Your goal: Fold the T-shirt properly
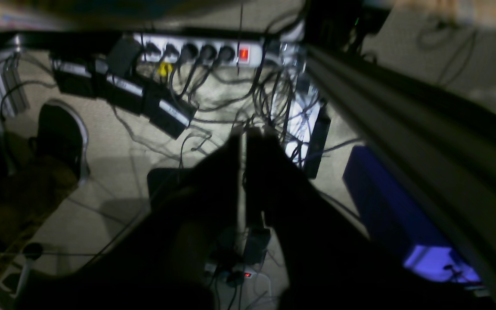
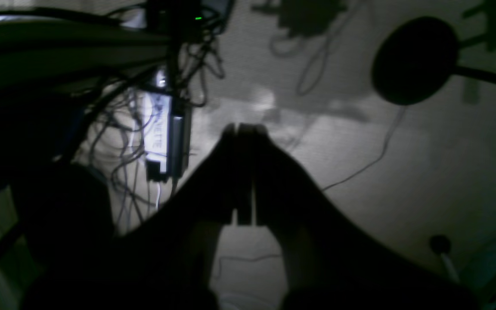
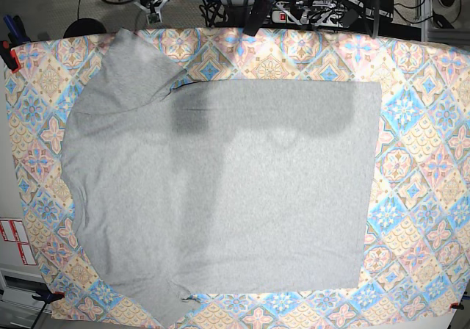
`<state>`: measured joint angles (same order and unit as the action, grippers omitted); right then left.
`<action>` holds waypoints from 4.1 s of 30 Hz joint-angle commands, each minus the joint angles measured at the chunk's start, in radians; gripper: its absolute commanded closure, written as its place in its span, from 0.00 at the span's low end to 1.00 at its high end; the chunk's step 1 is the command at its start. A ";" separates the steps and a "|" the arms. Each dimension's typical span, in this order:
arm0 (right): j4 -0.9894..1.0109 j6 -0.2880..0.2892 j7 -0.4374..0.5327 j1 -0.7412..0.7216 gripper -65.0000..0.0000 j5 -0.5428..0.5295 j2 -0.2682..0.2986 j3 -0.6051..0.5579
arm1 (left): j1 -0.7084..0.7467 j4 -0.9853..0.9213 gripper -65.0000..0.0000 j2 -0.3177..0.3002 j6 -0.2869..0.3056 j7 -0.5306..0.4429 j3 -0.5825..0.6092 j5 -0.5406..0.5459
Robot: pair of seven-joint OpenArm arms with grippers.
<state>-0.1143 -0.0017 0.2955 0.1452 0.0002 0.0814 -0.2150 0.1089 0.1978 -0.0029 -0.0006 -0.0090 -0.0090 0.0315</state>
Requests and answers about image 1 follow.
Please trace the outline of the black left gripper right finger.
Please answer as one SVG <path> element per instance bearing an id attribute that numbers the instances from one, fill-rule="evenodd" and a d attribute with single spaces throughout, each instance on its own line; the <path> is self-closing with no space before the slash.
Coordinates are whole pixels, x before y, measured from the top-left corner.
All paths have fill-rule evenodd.
<path id="1" fill-rule="evenodd" d="M 247 133 L 246 194 L 281 245 L 289 286 L 280 310 L 488 310 L 455 284 L 403 268 L 364 237 L 289 161 L 277 138 Z"/>

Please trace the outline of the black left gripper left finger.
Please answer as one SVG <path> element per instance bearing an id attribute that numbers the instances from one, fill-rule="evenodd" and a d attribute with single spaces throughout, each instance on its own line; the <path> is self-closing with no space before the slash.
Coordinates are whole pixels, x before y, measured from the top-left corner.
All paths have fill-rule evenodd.
<path id="1" fill-rule="evenodd" d="M 210 310 L 205 263 L 238 224 L 242 134 L 203 159 L 110 252 L 81 272 L 81 305 L 93 310 Z"/>

